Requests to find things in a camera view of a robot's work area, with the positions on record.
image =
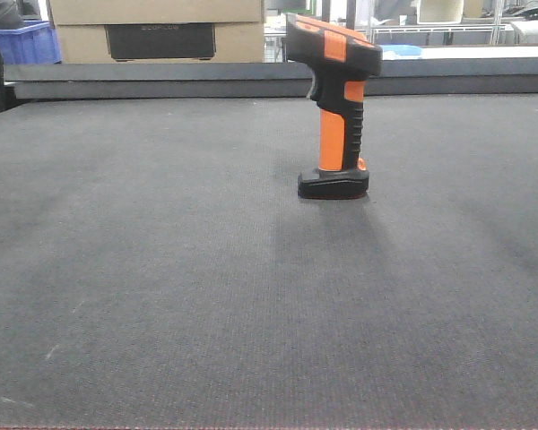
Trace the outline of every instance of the black label on box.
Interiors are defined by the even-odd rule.
[[[117,61],[215,56],[211,23],[106,25],[109,53]]]

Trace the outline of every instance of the black foot pad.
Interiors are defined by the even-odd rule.
[[[316,168],[299,175],[299,196],[304,199],[358,199],[368,189],[368,170],[326,172]]]

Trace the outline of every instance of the dark gray carpet surface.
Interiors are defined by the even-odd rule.
[[[538,427],[538,95],[0,115],[0,425]]]

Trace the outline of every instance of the scanner trigger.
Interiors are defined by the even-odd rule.
[[[323,94],[323,83],[313,73],[313,85],[311,86],[311,90],[309,91],[308,96],[313,101],[319,101],[321,99],[322,94]]]

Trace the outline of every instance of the barcode scanner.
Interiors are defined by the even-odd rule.
[[[287,55],[312,69],[310,98],[321,108],[320,163],[299,176],[299,196],[362,197],[369,189],[360,158],[365,84],[380,74],[382,48],[355,30],[288,13]]]

